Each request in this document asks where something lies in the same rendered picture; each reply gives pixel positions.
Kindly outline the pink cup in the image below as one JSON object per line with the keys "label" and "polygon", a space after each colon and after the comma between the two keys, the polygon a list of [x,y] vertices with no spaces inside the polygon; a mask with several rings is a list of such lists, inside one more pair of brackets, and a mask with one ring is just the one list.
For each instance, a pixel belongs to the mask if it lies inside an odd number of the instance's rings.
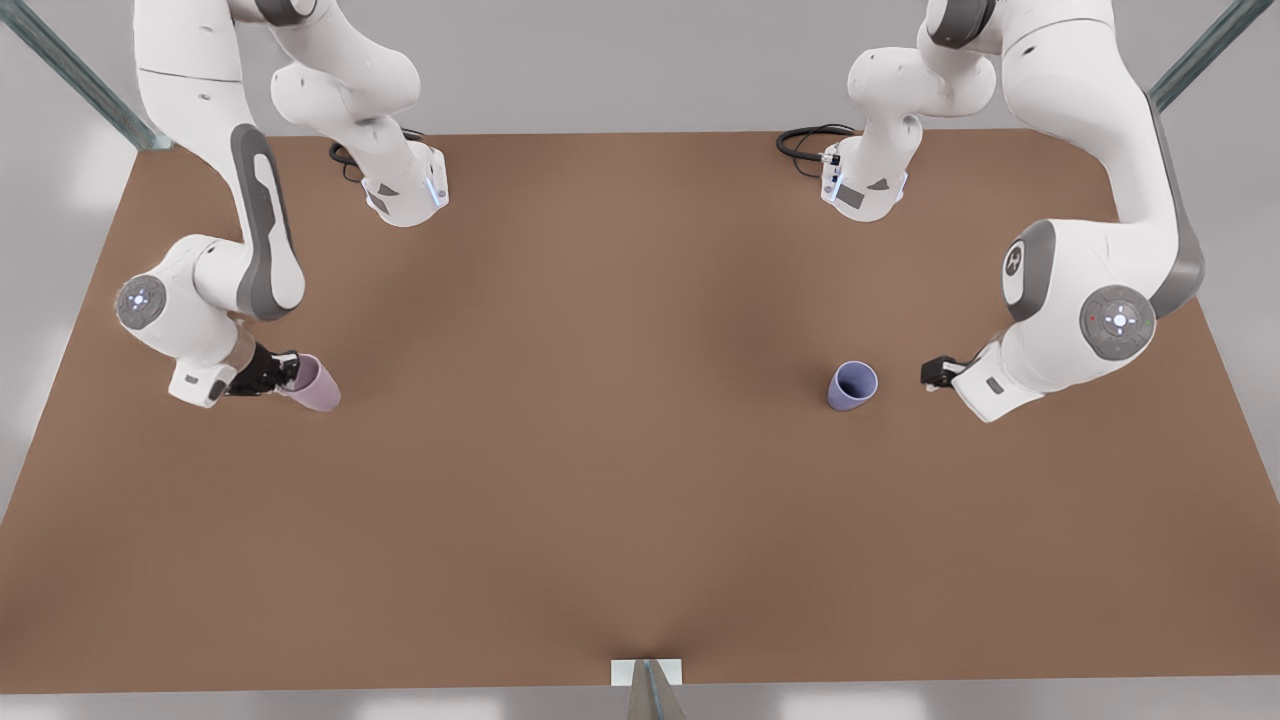
{"label": "pink cup", "polygon": [[329,413],[340,402],[340,389],[329,370],[312,355],[285,356],[283,370],[292,378],[278,386],[275,392],[316,413]]}

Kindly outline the purple cup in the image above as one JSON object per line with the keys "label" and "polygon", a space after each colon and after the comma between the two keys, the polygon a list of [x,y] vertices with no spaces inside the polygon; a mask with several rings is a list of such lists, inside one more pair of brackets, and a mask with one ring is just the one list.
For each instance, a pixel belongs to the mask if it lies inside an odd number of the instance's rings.
{"label": "purple cup", "polygon": [[861,361],[842,363],[832,375],[827,404],[835,411],[849,411],[872,398],[879,387],[876,370]]}

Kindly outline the silver frame post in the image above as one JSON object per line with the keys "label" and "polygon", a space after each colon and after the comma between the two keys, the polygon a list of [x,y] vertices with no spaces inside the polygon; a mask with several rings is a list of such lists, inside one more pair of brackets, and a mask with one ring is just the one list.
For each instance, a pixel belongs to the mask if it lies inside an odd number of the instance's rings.
{"label": "silver frame post", "polygon": [[611,684],[626,685],[626,720],[687,720],[675,688],[684,684],[681,659],[611,660]]}
{"label": "silver frame post", "polygon": [[1274,3],[1275,0],[1231,0],[1198,40],[1155,82],[1148,95],[1156,111],[1167,110]]}
{"label": "silver frame post", "polygon": [[24,0],[0,0],[0,20],[140,151],[173,147],[105,83]]}

